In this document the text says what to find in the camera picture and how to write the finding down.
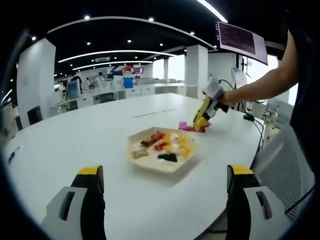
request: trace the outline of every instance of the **human arm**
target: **human arm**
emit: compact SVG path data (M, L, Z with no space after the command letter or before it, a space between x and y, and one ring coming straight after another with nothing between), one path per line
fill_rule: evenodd
M295 41L288 31L286 49L278 68L269 71L257 81L225 92L220 101L229 106L238 102L273 98L298 82L298 59Z

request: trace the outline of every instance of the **oval table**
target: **oval table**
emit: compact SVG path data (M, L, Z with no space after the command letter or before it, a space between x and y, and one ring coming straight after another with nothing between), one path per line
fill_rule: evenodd
M201 101L173 93L94 105L18 132L5 149L10 180L26 211L41 223L46 205L84 167L103 165L108 240L193 240L224 211L227 165L250 167L260 133L243 113L218 111L206 133L190 132L199 153L162 175L127 162L127 137L150 127L192 123Z

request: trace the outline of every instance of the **tray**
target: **tray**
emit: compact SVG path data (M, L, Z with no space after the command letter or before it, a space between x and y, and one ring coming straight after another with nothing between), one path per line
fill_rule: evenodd
M177 155L177 162L166 161L163 159L158 159L159 154L165 153L165 151L156 151L154 150L154 145L150 147L144 147L141 145L141 141L155 134L157 131L161 131L165 134L177 133L179 135L184 135L185 137L185 146L190 149L190 153L187 157L184 157L182 154ZM133 151L140 149L146 149L148 156L143 156L137 159L134 159L132 156ZM183 130L163 128L163 127L151 127L146 130L137 132L128 137L128 162L132 163L138 167L148 169L163 174L172 174L185 165L198 151L195 141L188 136L187 132Z

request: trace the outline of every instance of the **ceiling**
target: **ceiling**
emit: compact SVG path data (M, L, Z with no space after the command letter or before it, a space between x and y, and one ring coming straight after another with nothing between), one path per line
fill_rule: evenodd
M284 10L273 0L207 0L214 6L230 24L255 32L265 38L266 41L280 44L286 43L287 28ZM32 1L22 3L15 14L9 17L17 17L17 23L9 30L10 37L7 41L8 55L15 53L13 47L19 42L17 39L23 37L17 50L15 59L4 61L11 65L11 73L4 80L4 92L15 89L15 81L10 82L17 75L15 68L19 54L34 41L47 38L56 46L55 73L72 74L73 68L94 64L92 59L117 57L117 61L135 61L150 57L149 53L112 53L94 56L80 57L69 61L58 63L59 60L76 55L111 50L146 50L162 52L175 47L188 47L201 44L212 50L205 43L194 39L192 36L172 30L167 27L124 19L101 19L89 20L63 27L51 33L54 29L66 23L84 19L85 15L91 18L103 16L134 17L147 20L153 17L156 22L170 25L187 33L195 32L195 36L216 45L215 42L215 20L218 18L207 10L196 0L117 0L97 1L91 0L90 6L82 6L79 1L70 0L64 4L57 2ZM183 54L184 48L173 54Z

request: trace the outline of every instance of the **white pillar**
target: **white pillar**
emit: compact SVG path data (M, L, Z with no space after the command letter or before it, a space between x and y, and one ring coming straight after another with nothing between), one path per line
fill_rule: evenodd
M168 80L169 59L164 60L163 67L164 67L164 79Z
M202 99L202 88L206 86L207 82L208 49L201 45L187 47L185 62L185 83L190 85L198 85L197 97L199 99ZM190 92L192 91L192 88L189 87L188 91L187 96L195 97L194 93Z
M43 38L21 53L16 94L23 128L30 126L28 111L40 106L43 120L50 117L54 87L56 47Z

